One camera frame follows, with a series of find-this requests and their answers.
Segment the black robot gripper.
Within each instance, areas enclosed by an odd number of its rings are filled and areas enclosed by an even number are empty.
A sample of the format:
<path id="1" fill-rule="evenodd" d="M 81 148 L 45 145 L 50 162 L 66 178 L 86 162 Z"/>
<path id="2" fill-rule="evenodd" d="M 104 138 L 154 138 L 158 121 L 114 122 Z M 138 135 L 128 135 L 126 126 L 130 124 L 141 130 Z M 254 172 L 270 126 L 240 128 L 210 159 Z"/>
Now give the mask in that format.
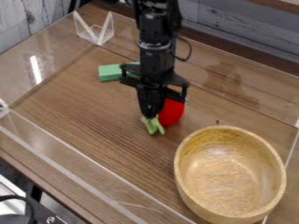
<path id="1" fill-rule="evenodd" d="M 138 40 L 137 46 L 138 63 L 120 65 L 120 82 L 136 88 L 141 114 L 146 119 L 152 119 L 161 110 L 164 98 L 185 103 L 189 84 L 173 69 L 174 40 L 157 44 Z M 168 85 L 176 86 L 177 90 L 169 88 Z"/>

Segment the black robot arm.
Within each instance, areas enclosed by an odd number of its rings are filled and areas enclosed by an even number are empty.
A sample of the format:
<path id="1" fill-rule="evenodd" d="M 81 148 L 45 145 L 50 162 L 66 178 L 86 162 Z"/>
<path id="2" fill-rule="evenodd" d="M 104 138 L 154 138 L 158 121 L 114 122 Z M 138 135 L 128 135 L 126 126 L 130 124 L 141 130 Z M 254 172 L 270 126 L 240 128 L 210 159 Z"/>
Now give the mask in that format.
<path id="1" fill-rule="evenodd" d="M 145 118 L 156 118 L 165 99 L 184 102 L 188 81 L 174 72 L 177 32 L 181 13 L 177 0 L 132 0 L 138 30 L 138 63 L 121 64 L 120 82 L 134 88 Z"/>

